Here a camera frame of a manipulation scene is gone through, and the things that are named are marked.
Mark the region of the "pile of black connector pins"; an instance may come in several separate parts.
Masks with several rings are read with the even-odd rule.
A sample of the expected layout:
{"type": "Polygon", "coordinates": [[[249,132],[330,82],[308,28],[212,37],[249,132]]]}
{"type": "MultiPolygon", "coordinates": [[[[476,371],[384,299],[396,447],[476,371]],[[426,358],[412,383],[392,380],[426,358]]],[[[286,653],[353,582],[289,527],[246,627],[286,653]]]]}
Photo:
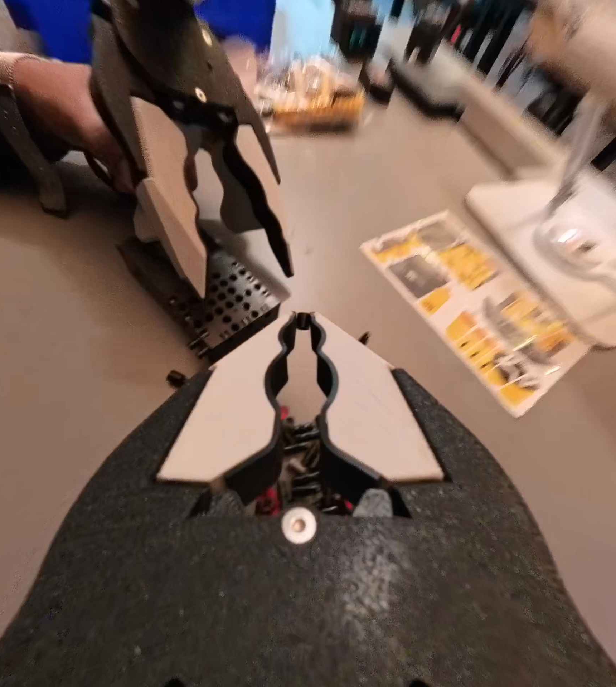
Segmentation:
{"type": "Polygon", "coordinates": [[[298,507],[325,515],[351,515],[353,505],[322,479],[317,421],[298,423],[284,405],[280,420],[280,475],[249,507],[252,515],[277,516],[298,507]]]}

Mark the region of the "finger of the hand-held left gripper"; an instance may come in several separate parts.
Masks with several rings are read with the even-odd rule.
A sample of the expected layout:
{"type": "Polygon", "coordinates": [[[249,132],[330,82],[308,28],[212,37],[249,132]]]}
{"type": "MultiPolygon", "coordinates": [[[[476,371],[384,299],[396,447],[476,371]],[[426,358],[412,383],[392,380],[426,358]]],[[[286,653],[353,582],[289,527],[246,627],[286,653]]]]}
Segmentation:
{"type": "Polygon", "coordinates": [[[146,172],[136,188],[134,227],[142,243],[159,243],[181,279],[206,296],[208,248],[199,233],[199,208],[186,183],[187,142],[156,105],[132,97],[146,172]]]}
{"type": "Polygon", "coordinates": [[[278,266],[294,275],[290,224],[273,156],[251,125],[241,124],[222,147],[222,219],[235,234],[262,231],[278,266]]]}

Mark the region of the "blue storage bin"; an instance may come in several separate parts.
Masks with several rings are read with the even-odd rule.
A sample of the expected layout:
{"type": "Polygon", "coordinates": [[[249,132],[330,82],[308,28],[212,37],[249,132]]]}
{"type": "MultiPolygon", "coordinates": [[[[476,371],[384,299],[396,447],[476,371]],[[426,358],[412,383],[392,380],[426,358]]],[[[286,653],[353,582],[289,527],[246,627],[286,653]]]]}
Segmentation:
{"type": "MultiPolygon", "coordinates": [[[[92,1],[6,1],[16,26],[40,37],[46,56],[89,64],[92,1]]],[[[240,37],[260,50],[271,43],[276,1],[197,1],[194,12],[219,39],[240,37]]]]}

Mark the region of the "yellow grey sticker sheet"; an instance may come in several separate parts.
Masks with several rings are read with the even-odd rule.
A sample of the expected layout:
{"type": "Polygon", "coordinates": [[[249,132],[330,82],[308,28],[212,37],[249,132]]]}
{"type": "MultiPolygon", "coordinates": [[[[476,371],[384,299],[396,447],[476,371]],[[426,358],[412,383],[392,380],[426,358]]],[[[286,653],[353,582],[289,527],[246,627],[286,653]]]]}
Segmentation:
{"type": "Polygon", "coordinates": [[[449,210],[371,238],[360,249],[514,418],[591,349],[449,210]]]}

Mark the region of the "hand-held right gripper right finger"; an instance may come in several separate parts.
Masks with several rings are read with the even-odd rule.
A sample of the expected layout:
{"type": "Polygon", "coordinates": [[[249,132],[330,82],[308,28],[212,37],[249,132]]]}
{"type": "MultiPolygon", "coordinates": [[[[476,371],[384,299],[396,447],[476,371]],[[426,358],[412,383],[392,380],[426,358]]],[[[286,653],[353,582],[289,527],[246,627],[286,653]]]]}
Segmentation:
{"type": "Polygon", "coordinates": [[[394,368],[319,313],[308,318],[317,383],[324,484],[348,502],[370,489],[442,482],[444,471],[394,376],[394,368]]]}

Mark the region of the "clear bag of yellow parts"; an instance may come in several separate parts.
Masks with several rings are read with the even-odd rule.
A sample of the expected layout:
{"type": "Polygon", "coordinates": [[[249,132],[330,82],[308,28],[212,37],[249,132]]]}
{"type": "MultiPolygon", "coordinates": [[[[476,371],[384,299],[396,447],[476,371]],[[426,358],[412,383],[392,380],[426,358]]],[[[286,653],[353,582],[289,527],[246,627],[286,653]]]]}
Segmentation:
{"type": "Polygon", "coordinates": [[[267,131],[276,134],[350,130],[366,100],[356,78],[320,56],[268,64],[254,97],[267,131]]]}

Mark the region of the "white book stand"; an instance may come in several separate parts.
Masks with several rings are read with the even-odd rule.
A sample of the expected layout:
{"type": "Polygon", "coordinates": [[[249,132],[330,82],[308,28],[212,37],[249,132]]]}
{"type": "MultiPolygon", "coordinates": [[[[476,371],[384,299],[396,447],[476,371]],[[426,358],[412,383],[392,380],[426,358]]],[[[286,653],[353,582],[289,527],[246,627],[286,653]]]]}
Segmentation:
{"type": "Polygon", "coordinates": [[[544,176],[476,185],[468,209],[576,335],[616,348],[616,187],[595,142],[616,124],[616,1],[538,1],[524,53],[575,87],[568,156],[544,176]]]}

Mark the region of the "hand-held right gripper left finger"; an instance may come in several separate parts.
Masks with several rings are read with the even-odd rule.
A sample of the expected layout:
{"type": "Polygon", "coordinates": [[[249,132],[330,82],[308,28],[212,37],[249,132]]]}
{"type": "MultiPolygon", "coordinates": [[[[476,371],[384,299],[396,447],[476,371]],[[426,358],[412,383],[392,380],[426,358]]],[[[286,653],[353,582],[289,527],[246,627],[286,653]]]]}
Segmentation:
{"type": "Polygon", "coordinates": [[[280,473],[278,394],[288,381],[297,315],[283,315],[212,366],[159,469],[160,482],[222,482],[255,500],[280,473]]]}

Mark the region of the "black perforated battery box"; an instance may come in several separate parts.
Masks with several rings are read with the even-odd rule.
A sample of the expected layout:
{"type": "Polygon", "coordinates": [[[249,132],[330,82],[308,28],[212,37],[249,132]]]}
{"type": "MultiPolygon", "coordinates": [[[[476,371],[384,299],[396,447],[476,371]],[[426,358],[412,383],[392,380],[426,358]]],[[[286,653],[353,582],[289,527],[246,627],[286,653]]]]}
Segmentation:
{"type": "Polygon", "coordinates": [[[186,342],[204,336],[212,365],[278,318],[280,301],[243,262],[212,241],[206,296],[181,279],[159,243],[129,238],[117,249],[132,277],[178,326],[186,342]]]}

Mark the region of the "person's left hand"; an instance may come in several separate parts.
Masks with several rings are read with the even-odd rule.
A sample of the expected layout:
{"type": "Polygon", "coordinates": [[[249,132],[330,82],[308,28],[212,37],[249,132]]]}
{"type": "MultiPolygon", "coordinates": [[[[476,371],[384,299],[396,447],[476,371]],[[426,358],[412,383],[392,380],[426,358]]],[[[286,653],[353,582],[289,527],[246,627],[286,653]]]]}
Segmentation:
{"type": "Polygon", "coordinates": [[[25,57],[13,75],[24,114],[47,135],[95,159],[117,192],[134,192],[125,154],[92,99],[89,65],[25,57]]]}

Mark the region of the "grey wrist watch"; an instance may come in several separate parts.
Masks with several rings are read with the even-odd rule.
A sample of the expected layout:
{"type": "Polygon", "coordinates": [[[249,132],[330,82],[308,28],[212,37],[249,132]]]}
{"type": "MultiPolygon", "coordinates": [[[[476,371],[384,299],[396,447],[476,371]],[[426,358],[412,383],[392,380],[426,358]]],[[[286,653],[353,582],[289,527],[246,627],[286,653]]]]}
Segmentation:
{"type": "Polygon", "coordinates": [[[0,50],[0,132],[35,181],[42,209],[65,217],[68,207],[63,183],[54,163],[46,158],[33,140],[17,103],[15,68],[17,63],[25,61],[43,63],[45,58],[0,50]]]}

